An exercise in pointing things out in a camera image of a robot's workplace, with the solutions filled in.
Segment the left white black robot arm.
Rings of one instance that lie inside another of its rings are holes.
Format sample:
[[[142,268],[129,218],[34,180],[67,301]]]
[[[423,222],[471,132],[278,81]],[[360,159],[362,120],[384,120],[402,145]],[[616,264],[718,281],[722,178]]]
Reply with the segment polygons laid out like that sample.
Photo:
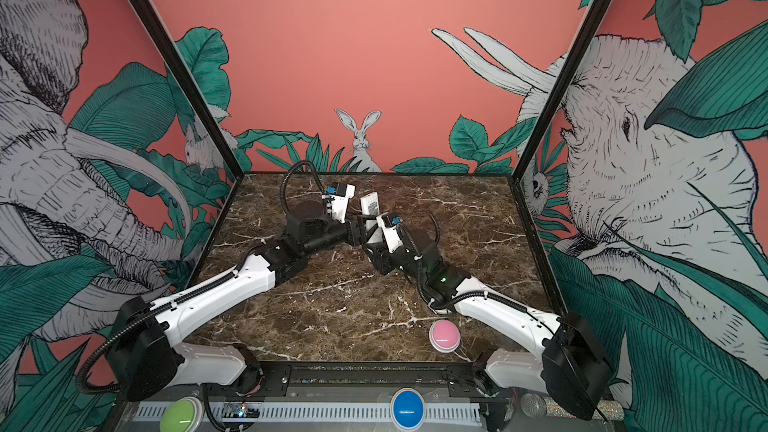
[[[134,402],[177,385],[220,385],[240,396],[257,392],[264,371],[245,345],[199,346],[186,337],[295,277],[313,254],[342,243],[366,243],[368,220],[359,214],[340,216],[320,203],[301,203],[287,214],[284,229],[256,243],[228,270],[151,303],[129,300],[108,339],[76,374],[78,391],[117,393]]]

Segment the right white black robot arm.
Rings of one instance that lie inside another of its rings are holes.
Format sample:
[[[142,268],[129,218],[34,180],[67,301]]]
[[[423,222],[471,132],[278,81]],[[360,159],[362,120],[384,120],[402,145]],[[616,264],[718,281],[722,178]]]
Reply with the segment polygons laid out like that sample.
[[[590,420],[606,392],[613,368],[605,348],[587,319],[575,312],[564,316],[543,312],[516,301],[454,266],[440,255],[437,244],[404,224],[374,226],[363,248],[382,274],[398,269],[411,277],[429,309],[477,320],[522,346],[532,357],[529,371],[503,361],[495,350],[479,364],[479,379],[498,389],[541,390],[570,415]]]

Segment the white remote control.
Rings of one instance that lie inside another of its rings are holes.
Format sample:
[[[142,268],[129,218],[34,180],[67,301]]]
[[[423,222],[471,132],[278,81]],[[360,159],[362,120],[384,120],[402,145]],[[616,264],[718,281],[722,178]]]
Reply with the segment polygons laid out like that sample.
[[[379,196],[377,192],[371,192],[360,198],[360,208],[364,215],[362,236],[363,246],[376,245],[383,242],[383,232],[378,225],[377,217],[381,214]]]

